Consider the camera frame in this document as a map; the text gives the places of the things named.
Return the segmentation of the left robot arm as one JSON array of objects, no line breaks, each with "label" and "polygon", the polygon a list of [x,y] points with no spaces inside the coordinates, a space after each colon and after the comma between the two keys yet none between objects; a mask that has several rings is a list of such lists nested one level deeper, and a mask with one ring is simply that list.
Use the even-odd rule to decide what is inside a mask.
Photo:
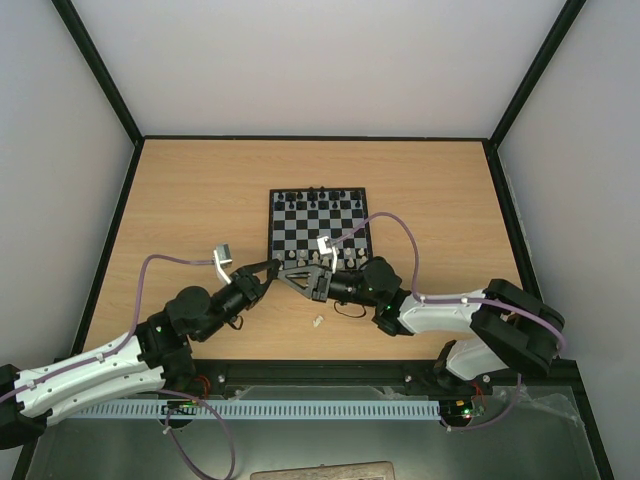
[{"label": "left robot arm", "polygon": [[182,389],[196,375],[191,344],[228,326],[239,330],[277,277],[268,260],[232,272],[211,294],[190,286],[146,321],[106,344],[56,363],[1,368],[1,447],[25,445],[45,430],[93,405],[164,388]]}]

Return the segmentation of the white chess pieces pile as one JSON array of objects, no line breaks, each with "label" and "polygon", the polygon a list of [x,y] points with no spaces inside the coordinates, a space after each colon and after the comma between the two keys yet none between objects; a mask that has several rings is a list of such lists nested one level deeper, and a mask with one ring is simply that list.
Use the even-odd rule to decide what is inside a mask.
[{"label": "white chess pieces pile", "polygon": [[317,328],[318,326],[320,326],[322,324],[322,322],[324,321],[324,317],[318,315],[313,321],[312,321],[312,325],[314,328]]}]

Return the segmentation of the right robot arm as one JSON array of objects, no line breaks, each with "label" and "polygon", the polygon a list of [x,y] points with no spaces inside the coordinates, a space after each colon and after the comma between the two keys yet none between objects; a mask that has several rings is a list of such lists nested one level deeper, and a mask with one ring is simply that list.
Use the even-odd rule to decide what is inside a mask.
[{"label": "right robot arm", "polygon": [[460,334],[445,344],[435,369],[438,384],[450,392],[503,369],[543,377],[566,346],[562,315],[504,279],[469,293],[421,297],[402,288],[382,257],[357,270],[317,264],[283,269],[278,278],[313,301],[373,308],[373,322],[389,336]]}]

